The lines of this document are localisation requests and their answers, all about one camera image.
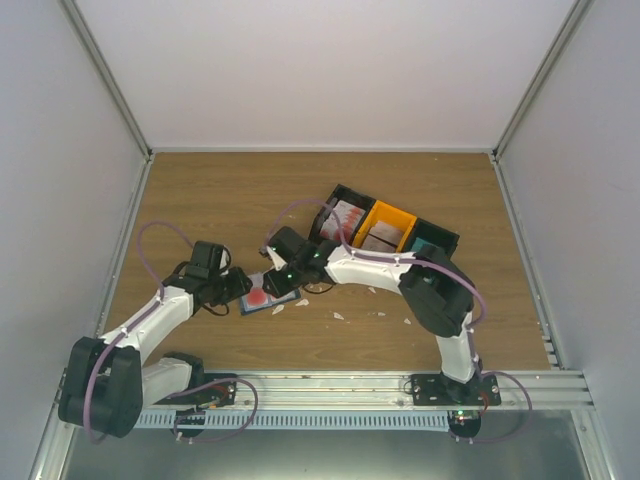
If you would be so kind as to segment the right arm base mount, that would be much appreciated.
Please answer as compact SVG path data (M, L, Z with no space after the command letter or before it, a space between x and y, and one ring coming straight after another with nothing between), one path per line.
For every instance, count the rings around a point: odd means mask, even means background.
M443 373L412 374L403 386L414 406L445 407L450 433L458 439L474 440L490 407L502 404L497 376L475 373L467 383Z

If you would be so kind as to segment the white pink cards stack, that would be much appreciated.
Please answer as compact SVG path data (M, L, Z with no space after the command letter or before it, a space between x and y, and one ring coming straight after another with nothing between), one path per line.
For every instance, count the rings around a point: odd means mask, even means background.
M395 252L403 236L404 231L400 228L378 221L368 230L360 248L376 252Z

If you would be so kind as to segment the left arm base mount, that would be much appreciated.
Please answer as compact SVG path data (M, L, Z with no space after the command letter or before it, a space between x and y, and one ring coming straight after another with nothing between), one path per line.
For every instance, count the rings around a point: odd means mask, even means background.
M171 394L142 411L136 429L168 430L177 443L220 442L232 438L252 421L249 411L236 411L236 397L241 387L233 373L205 373L200 385L190 385L186 392Z

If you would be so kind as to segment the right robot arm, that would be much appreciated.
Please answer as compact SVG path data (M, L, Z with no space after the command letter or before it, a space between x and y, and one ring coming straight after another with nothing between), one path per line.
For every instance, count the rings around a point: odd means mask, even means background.
M441 248L367 251L342 241L316 244L282 227L260 253L272 262L263 274L263 289L275 298L317 283L364 285L401 296L419 325L436 338L441 358L438 390L456 405L477 395L482 374L473 343L473 329L479 322L473 309L479 307L484 315L486 303Z

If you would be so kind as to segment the orange bin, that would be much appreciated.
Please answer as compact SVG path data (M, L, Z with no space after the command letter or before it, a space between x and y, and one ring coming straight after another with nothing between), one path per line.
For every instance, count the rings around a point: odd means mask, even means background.
M369 209L351 206L347 209L347 226L351 229L351 246L364 249L368 238L379 240L399 252L406 243L417 217L376 200Z

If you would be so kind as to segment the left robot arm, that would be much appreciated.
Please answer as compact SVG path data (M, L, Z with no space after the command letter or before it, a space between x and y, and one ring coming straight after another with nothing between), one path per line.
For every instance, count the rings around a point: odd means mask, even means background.
M202 359L179 352L152 365L150 355L178 326L206 310L221 316L248 294L252 280L232 265L227 247L198 241L189 260L162 280L154 296L121 326L72 347L58 417L89 435L122 438L141 412L177 400L190 410L207 403Z

